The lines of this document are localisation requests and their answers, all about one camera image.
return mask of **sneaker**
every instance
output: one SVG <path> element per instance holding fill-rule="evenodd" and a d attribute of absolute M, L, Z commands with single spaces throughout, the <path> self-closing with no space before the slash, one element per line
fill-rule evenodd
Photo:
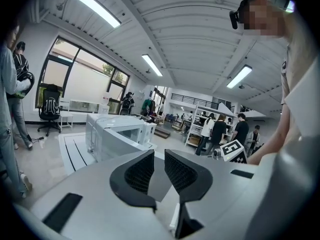
<path fill-rule="evenodd" d="M 21 177 L 22 183 L 24 184 L 26 190 L 27 191 L 31 191 L 32 190 L 32 184 L 30 183 L 27 175 L 22 173 L 22 174 L 20 174 L 20 177 Z"/>

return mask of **floor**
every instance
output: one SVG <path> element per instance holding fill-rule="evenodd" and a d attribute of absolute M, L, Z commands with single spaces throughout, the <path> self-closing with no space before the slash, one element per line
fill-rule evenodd
<path fill-rule="evenodd" d="M 157 145 L 156 151 L 164 153 L 165 149 L 173 149 L 194 154 L 195 148 L 190 145 L 185 146 L 182 142 L 182 135 L 171 128 L 170 123 L 164 122 L 163 125 L 159 126 L 171 131 L 171 135 L 167 139 L 153 136 L 152 142 Z M 46 135 L 44 130 L 38 132 L 38 127 L 39 125 L 27 125 L 28 133 L 34 139 Z M 73 130 L 65 127 L 62 133 L 83 133 L 84 131 L 85 125 L 74 125 Z M 23 141 L 17 138 L 19 149 L 16 150 L 15 156 L 19 168 L 24 171 L 33 184 L 33 190 L 27 198 L 17 201 L 26 208 L 30 208 L 39 197 L 67 177 L 60 155 L 58 136 L 59 132 L 52 129 L 48 137 L 33 144 L 32 150 L 28 150 Z M 10 180 L 6 179 L 5 183 L 9 186 Z"/>

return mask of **hand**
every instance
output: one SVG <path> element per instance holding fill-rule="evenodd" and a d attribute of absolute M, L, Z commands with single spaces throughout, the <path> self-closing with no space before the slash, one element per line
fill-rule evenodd
<path fill-rule="evenodd" d="M 23 90 L 28 89 L 31 85 L 31 82 L 29 79 L 25 79 L 25 80 L 21 81 L 21 83 L 23 84 Z"/>

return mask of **bag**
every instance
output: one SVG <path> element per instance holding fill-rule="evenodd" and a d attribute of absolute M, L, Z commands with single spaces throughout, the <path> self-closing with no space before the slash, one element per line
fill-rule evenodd
<path fill-rule="evenodd" d="M 43 113 L 47 116 L 54 116 L 59 114 L 59 108 L 54 98 L 50 97 L 45 101 Z"/>
<path fill-rule="evenodd" d="M 131 106 L 131 101 L 129 98 L 126 98 L 124 101 L 123 101 L 123 104 L 122 104 L 122 107 L 123 108 L 129 108 Z"/>

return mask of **black chair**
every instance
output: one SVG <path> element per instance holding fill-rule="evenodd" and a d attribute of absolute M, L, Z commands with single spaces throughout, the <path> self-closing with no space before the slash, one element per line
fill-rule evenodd
<path fill-rule="evenodd" d="M 57 129 L 57 130 L 59 130 L 59 133 L 61 133 L 61 129 L 58 127 L 58 123 L 54 121 L 54 120 L 57 120 L 60 117 L 60 115 L 59 114 L 48 115 L 48 114 L 44 113 L 46 100 L 49 98 L 53 98 L 53 99 L 55 99 L 56 103 L 58 104 L 60 92 L 58 91 L 58 87 L 56 85 L 49 84 L 48 87 L 43 90 L 42 94 L 43 94 L 43 104 L 42 104 L 42 108 L 41 108 L 41 113 L 40 113 L 40 107 L 39 107 L 39 117 L 42 120 L 45 120 L 47 122 L 45 123 L 44 126 L 41 126 L 38 128 L 38 132 L 40 132 L 40 129 L 48 128 L 46 135 L 45 135 L 48 137 L 50 128 Z"/>

